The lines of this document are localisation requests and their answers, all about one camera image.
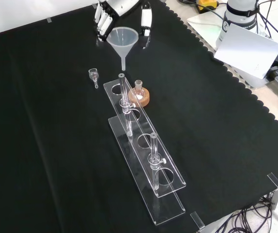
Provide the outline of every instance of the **black cloth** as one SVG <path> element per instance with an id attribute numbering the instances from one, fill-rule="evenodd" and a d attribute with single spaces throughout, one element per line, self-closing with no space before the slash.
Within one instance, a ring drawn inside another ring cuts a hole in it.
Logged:
<path id="1" fill-rule="evenodd" d="M 151 43 L 130 51 L 126 77 L 150 91 L 145 110 L 187 183 L 177 192 L 186 213 L 150 220 L 107 122 L 102 85 L 121 61 L 96 46 L 90 6 L 0 33 L 0 232 L 189 233 L 193 211 L 208 225 L 275 189 L 278 121 L 163 3 L 150 4 Z M 140 17 L 117 26 L 139 32 Z"/>

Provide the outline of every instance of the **white robotic hand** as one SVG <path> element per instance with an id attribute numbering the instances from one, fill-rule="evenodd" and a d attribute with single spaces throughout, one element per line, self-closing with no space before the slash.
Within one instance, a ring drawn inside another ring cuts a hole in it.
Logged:
<path id="1" fill-rule="evenodd" d="M 112 31 L 119 17 L 131 13 L 142 0 L 100 0 L 96 9 L 95 24 L 97 36 L 101 41 Z M 152 24 L 152 9 L 148 2 L 142 3 L 141 37 L 140 43 L 145 48 L 150 41 L 150 29 Z"/>

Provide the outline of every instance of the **black cable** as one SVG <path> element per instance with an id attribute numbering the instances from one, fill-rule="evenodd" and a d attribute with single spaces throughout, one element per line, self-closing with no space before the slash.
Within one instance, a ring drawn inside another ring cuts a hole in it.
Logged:
<path id="1" fill-rule="evenodd" d="M 259 4 L 259 6 L 260 6 L 261 4 L 264 4 L 264 3 L 269 2 L 269 1 L 261 2 L 261 3 Z"/>
<path id="2" fill-rule="evenodd" d="M 268 21 L 260 12 L 258 12 L 258 14 L 263 18 L 265 19 L 265 21 L 270 24 L 270 26 L 278 33 L 278 30 L 270 23 L 270 21 Z"/>
<path id="3" fill-rule="evenodd" d="M 256 0 L 255 8 L 257 8 L 258 1 L 259 1 L 259 0 Z M 257 34 L 258 34 L 258 33 L 259 33 L 259 30 L 258 30 L 258 15 L 257 15 L 257 14 L 256 14 L 256 26 L 257 26 Z"/>
<path id="4" fill-rule="evenodd" d="M 267 11 L 266 19 L 269 18 L 269 13 L 270 13 L 270 10 L 271 10 L 271 6 L 272 6 L 272 1 L 270 2 L 270 6 L 269 6 L 269 10 Z"/>
<path id="5" fill-rule="evenodd" d="M 257 212 L 258 215 L 260 215 L 260 216 L 263 217 L 263 218 L 266 218 L 266 219 L 271 218 L 271 216 L 263 216 L 263 215 L 260 214 L 260 213 L 258 212 L 258 210 L 256 210 L 256 209 L 255 209 L 255 211 Z"/>
<path id="6" fill-rule="evenodd" d="M 272 216 L 273 216 L 273 212 L 272 212 L 272 206 L 271 206 L 271 221 L 270 221 L 269 233 L 271 232 L 271 229 L 272 229 Z"/>
<path id="7" fill-rule="evenodd" d="M 260 208 L 267 207 L 268 209 L 270 209 L 269 213 L 271 213 L 271 214 L 270 214 L 270 215 L 267 214 L 267 216 L 265 216 L 264 218 L 266 218 L 265 220 L 267 220 L 268 218 L 272 217 L 272 207 L 271 207 L 272 203 L 271 203 L 270 200 L 268 200 L 268 199 L 266 199 L 266 198 L 263 197 L 263 198 L 261 198 L 261 200 L 258 202 L 258 204 L 262 204 L 262 206 L 258 206 L 258 207 L 253 206 L 253 208 L 244 209 L 244 210 L 241 210 L 238 214 L 231 215 L 231 216 L 220 226 L 220 228 L 219 228 L 215 233 L 219 233 L 221 229 L 223 229 L 221 233 L 225 233 L 225 232 L 226 232 L 226 227 L 227 227 L 229 221 L 230 221 L 233 217 L 236 217 L 236 219 L 235 219 L 235 228 L 231 229 L 231 230 L 229 231 L 229 233 L 235 233 L 235 232 L 237 232 L 237 233 L 239 233 L 239 232 L 251 233 L 251 231 L 250 231 L 251 229 L 250 229 L 249 223 L 248 223 L 247 218 L 246 218 L 246 213 L 247 213 L 248 211 L 257 210 L 257 209 L 260 209 Z M 242 214 L 244 214 L 244 219 L 245 219 L 245 221 L 242 222 L 242 224 L 243 224 L 243 226 L 245 226 L 245 227 L 237 227 L 237 219 L 238 219 L 239 216 L 242 215 Z"/>
<path id="8" fill-rule="evenodd" d="M 179 0 L 179 2 L 184 3 L 184 4 L 188 4 L 188 5 L 196 5 L 196 6 L 203 7 L 204 9 L 206 9 L 206 10 L 208 10 L 210 12 L 213 12 L 216 16 L 218 16 L 223 21 L 223 17 L 221 15 L 219 15 L 218 13 L 214 12 L 213 10 L 209 9 L 206 6 L 202 6 L 200 4 L 197 4 L 196 2 L 192 2 L 192 1 L 188 1 L 188 0 Z"/>
<path id="9" fill-rule="evenodd" d="M 272 38 L 272 35 L 271 35 L 271 32 L 270 32 L 270 29 L 269 29 L 268 27 L 267 27 L 267 31 L 269 32 L 270 38 Z"/>

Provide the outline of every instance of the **acrylic base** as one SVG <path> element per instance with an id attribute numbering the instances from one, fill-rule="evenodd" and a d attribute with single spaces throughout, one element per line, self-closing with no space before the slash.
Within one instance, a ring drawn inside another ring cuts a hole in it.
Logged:
<path id="1" fill-rule="evenodd" d="M 125 133 L 119 117 L 115 116 L 110 118 L 109 124 L 154 224 L 161 224 L 185 213 L 185 209 L 176 192 L 172 192 L 161 198 L 155 195 L 133 149 L 133 142 L 129 140 L 129 137 Z"/>

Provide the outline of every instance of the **clear acrylic test tube rack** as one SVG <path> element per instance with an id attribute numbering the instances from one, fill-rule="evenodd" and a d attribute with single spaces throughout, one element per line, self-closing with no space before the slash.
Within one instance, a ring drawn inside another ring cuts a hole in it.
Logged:
<path id="1" fill-rule="evenodd" d="M 124 74 L 104 88 L 117 114 L 108 120 L 110 127 L 153 222 L 185 213 L 176 191 L 186 183 L 138 99 L 130 101 L 128 96 L 135 94 Z"/>

